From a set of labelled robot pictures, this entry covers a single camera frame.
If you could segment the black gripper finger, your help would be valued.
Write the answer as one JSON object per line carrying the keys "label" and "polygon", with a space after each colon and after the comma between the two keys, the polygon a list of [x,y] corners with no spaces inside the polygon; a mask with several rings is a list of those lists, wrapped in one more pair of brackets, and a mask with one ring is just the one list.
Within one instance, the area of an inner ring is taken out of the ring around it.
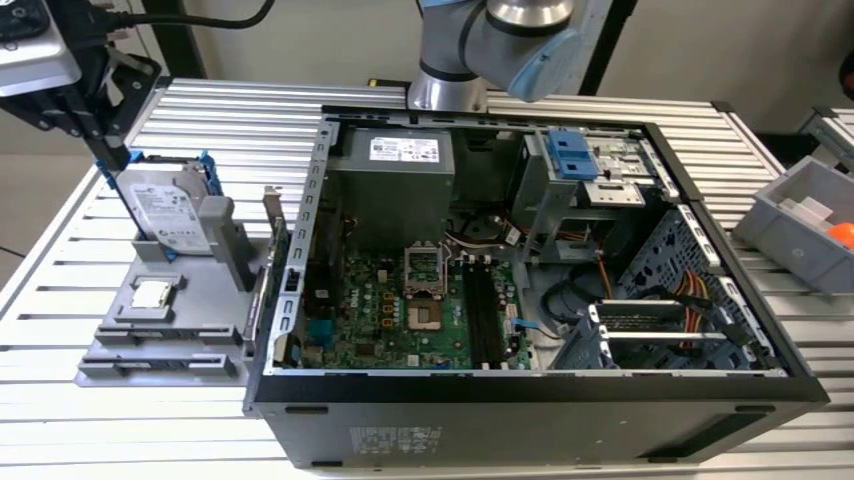
{"label": "black gripper finger", "polygon": [[115,58],[110,81],[122,98],[110,106],[106,117],[107,152],[99,155],[108,170],[123,170],[130,163],[126,137],[147,105],[160,77],[160,64],[151,58]]}
{"label": "black gripper finger", "polygon": [[2,109],[42,131],[62,130],[91,150],[111,147],[111,105],[104,94],[84,95],[76,89],[39,91],[3,97]]}

